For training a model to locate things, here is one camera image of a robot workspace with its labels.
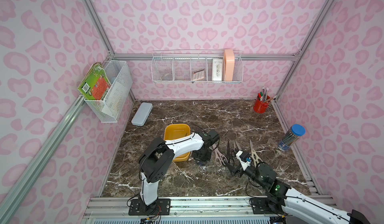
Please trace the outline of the black scissors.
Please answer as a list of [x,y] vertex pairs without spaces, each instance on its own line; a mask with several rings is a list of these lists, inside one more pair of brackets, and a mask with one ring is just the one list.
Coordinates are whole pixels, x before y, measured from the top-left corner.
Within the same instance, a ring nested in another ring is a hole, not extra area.
[[227,153],[226,153],[227,163],[230,165],[234,165],[234,150],[230,147],[230,141],[227,142]]

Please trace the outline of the pink scissors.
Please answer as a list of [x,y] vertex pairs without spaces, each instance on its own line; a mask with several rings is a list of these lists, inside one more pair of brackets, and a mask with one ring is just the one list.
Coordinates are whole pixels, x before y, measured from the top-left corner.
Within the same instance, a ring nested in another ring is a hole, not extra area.
[[227,158],[219,151],[216,144],[213,144],[212,147],[213,147],[213,152],[215,154],[215,164],[218,167],[226,166],[226,164],[228,163]]

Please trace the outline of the cream handled scissors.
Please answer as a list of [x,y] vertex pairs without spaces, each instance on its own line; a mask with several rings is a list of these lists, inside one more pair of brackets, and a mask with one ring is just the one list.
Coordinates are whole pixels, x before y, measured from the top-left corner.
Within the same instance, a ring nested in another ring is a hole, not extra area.
[[258,156],[256,150],[254,149],[254,145],[253,145],[253,143],[252,143],[251,140],[249,140],[249,144],[250,144],[251,158],[252,158],[252,160],[253,160],[253,164],[254,164],[255,167],[257,167],[257,165],[258,165],[259,163],[263,162],[263,161],[262,161],[262,159]]

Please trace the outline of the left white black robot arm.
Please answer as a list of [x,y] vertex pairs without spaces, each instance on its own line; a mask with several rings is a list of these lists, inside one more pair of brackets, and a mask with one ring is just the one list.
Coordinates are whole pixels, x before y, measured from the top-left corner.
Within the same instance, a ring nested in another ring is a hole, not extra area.
[[174,140],[155,138],[139,158],[142,189],[139,200],[145,207],[158,199],[159,181],[165,176],[176,157],[190,152],[203,165],[211,159],[211,147],[220,139],[215,130],[200,131]]

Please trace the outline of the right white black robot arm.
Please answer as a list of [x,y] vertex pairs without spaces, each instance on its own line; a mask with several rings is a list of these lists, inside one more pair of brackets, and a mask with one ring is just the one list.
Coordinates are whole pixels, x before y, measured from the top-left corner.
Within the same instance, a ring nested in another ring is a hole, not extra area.
[[342,211],[316,201],[277,179],[277,173],[265,162],[251,166],[241,161],[236,167],[225,163],[232,176],[246,175],[265,190],[265,198],[251,198],[250,204],[267,213],[288,214],[308,224],[368,224],[359,211]]

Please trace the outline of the white box on shelf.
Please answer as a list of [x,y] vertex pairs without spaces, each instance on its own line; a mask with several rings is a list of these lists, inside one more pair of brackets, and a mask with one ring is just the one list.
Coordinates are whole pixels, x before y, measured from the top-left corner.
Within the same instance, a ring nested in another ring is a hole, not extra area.
[[223,59],[213,59],[212,62],[212,81],[223,80]]

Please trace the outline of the red pen cup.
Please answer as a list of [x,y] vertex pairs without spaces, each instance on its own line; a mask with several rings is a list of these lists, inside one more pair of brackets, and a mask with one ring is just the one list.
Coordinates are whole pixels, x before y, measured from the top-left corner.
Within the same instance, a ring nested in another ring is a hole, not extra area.
[[269,103],[270,102],[263,102],[261,100],[261,98],[257,98],[256,102],[255,102],[255,104],[253,106],[254,112],[259,113],[259,114],[264,113],[266,111],[266,109],[268,108]]

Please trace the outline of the small calculator on shelf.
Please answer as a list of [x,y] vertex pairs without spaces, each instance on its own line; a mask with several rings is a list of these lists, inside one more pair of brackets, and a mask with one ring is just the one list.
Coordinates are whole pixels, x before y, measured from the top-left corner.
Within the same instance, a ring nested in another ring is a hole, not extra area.
[[191,81],[203,81],[206,79],[206,70],[201,69],[201,70],[196,70],[192,72],[192,79]]

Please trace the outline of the pens in cup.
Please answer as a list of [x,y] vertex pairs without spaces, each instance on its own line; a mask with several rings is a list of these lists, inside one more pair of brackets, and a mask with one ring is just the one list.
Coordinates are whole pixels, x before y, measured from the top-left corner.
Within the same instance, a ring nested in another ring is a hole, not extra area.
[[269,88],[263,86],[262,90],[258,93],[258,100],[264,103],[268,102],[269,100],[268,93],[269,93]]

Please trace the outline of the blue lid pencil tube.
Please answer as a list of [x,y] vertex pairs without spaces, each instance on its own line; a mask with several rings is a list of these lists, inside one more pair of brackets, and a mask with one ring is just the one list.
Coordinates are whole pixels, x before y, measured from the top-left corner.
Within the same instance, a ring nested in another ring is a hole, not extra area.
[[288,151],[291,145],[293,145],[300,137],[305,134],[306,129],[303,126],[299,124],[292,125],[280,140],[278,144],[278,149],[281,151]]

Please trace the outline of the pink case on shelf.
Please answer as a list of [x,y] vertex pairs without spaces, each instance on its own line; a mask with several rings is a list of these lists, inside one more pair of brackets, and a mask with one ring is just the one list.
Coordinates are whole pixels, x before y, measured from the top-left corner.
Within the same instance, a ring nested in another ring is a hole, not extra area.
[[232,49],[224,50],[225,81],[232,81],[235,68],[235,55]]

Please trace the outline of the white paper in basket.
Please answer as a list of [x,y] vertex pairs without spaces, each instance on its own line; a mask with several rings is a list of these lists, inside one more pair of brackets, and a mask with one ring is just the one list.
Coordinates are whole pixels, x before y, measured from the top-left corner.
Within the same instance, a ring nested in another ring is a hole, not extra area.
[[108,116],[108,122],[117,122],[122,108],[126,102],[130,90],[130,85],[125,86],[118,81],[115,81],[108,91],[104,106],[101,112]]

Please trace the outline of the white mesh side basket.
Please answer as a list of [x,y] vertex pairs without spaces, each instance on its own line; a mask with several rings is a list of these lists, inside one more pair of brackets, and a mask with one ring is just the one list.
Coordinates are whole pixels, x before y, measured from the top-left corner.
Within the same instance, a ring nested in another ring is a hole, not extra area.
[[126,61],[95,63],[78,86],[85,103],[102,123],[117,123],[133,84]]

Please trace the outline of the green red book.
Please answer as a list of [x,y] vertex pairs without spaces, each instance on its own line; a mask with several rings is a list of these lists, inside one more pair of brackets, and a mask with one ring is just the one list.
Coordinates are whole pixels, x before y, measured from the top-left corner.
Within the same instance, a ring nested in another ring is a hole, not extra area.
[[111,83],[107,78],[105,69],[98,62],[90,68],[80,82],[78,91],[84,96],[85,100],[99,101],[106,97],[110,87]]

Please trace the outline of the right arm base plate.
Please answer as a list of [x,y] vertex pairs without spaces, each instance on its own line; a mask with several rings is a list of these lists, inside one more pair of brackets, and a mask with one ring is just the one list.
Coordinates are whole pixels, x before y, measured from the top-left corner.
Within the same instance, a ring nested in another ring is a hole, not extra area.
[[253,214],[261,215],[261,214],[276,214],[276,215],[285,215],[286,213],[283,211],[282,207],[285,206],[284,198],[250,198],[249,204],[252,207]]

